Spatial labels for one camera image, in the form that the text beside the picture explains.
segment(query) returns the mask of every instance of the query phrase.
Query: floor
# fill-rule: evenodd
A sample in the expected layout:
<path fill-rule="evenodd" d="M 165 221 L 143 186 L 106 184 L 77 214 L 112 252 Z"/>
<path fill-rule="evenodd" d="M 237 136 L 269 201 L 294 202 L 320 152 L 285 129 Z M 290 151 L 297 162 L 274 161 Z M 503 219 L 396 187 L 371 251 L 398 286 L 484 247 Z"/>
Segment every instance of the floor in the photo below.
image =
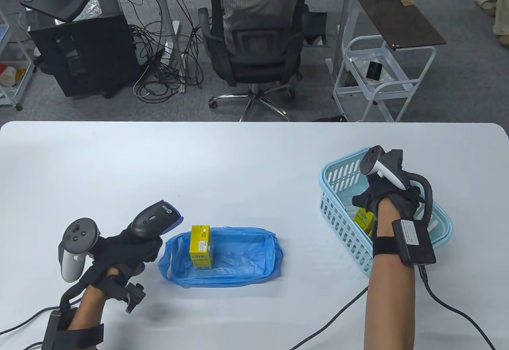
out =
<path fill-rule="evenodd" d="M 198 8 L 210 6 L 210 0 L 185 0 L 191 14 Z M 333 40 L 334 25 L 338 23 L 342 0 L 308 0 L 312 11 L 329 12 L 329 40 Z M 403 121 L 419 122 L 486 122 L 497 123 L 509 131 L 509 50 L 498 45 L 492 33 L 493 19 L 485 16 L 474 0 L 414 0 L 447 40 L 438 48 L 438 54 L 424 83 L 409 105 Z M 182 13 L 174 0 L 169 0 L 175 19 Z M 7 12 L 16 12 L 16 2 L 1 0 Z M 137 23 L 132 6 L 124 5 L 126 18 Z M 157 5 L 146 1 L 138 7 L 142 21 L 158 19 Z M 184 25 L 184 32 L 189 26 Z M 356 34 L 373 34 L 375 30 L 366 17 L 359 20 Z M 324 59 L 331 48 L 308 48 L 302 54 L 302 81 L 292 80 L 297 92 L 293 102 L 284 101 L 278 94 L 272 96 L 287 109 L 294 121 L 312 121 L 338 114 L 331 99 L 332 84 Z M 218 79 L 207 61 L 200 55 L 205 81 L 202 88 L 188 87 L 166 103 L 148 105 L 138 100 L 131 88 L 121 90 L 114 98 L 93 95 L 81 99 L 67 98 L 51 76 L 40 71 L 34 75 L 23 101 L 24 109 L 0 107 L 0 126 L 9 121 L 236 121 L 242 114 L 241 103 L 210 110 L 207 99 L 213 94 L 231 91 Z M 422 57 L 402 58 L 409 73 L 416 73 Z M 348 110 L 358 114 L 364 107 L 361 99 L 347 99 Z M 389 105 L 398 110 L 400 103 Z M 277 115 L 263 109 L 254 110 L 253 121 L 279 121 Z"/>

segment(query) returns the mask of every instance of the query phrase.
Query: computer tower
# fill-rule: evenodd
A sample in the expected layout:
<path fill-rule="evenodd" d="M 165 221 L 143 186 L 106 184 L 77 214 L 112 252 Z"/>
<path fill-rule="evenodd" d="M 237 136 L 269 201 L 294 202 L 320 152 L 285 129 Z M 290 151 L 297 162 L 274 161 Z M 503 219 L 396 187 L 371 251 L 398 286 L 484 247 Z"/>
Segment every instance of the computer tower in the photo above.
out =
<path fill-rule="evenodd" d="M 67 97 L 111 97 L 142 74 L 120 1 L 98 2 L 98 17 L 64 24 L 27 11 L 29 35 Z"/>

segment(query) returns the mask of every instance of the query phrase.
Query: velcro strap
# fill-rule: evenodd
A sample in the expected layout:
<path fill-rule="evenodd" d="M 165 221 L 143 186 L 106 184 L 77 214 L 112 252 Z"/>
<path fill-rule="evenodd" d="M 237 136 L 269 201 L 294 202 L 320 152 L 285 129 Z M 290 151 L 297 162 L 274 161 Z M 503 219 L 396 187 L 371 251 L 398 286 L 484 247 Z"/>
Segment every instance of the velcro strap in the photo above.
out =
<path fill-rule="evenodd" d="M 373 257 L 379 254 L 399 254 L 395 237 L 375 237 L 373 239 Z"/>
<path fill-rule="evenodd" d="M 91 348 L 103 341 L 104 324 L 89 329 L 59 330 L 53 350 L 81 350 Z"/>

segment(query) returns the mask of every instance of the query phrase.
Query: human hand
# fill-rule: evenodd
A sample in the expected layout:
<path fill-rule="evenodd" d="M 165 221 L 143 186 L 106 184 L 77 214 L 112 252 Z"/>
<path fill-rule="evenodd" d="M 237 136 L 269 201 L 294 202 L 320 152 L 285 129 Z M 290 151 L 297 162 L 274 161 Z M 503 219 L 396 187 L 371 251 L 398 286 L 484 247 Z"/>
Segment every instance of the human hand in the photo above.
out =
<path fill-rule="evenodd" d="M 130 228 L 117 236 L 99 239 L 91 250 L 94 261 L 80 279 L 80 282 L 88 285 L 94 285 L 104 276 L 115 273 L 119 283 L 126 285 L 132 276 L 144 270 L 144 263 L 156 260 L 162 245 L 160 237 L 143 240 L 136 237 Z"/>
<path fill-rule="evenodd" d="M 403 219 L 412 219 L 415 211 L 419 208 L 419 203 L 424 202 L 417 186 L 411 186 L 408 190 L 400 190 L 378 174 L 368 175 L 367 181 L 369 187 L 362 194 L 354 196 L 352 204 L 365 208 L 377 217 L 379 216 L 379 204 L 386 198 L 390 200 L 393 208 Z"/>

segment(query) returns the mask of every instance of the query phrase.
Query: black wrist module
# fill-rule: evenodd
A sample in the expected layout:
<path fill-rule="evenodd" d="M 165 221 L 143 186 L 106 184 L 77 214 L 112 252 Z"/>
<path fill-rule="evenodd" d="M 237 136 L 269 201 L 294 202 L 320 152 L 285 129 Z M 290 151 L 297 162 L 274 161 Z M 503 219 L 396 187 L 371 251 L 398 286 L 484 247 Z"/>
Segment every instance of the black wrist module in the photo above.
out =
<path fill-rule="evenodd" d="M 396 220 L 392 222 L 392 229 L 402 263 L 412 266 L 437 262 L 427 224 L 423 221 Z"/>

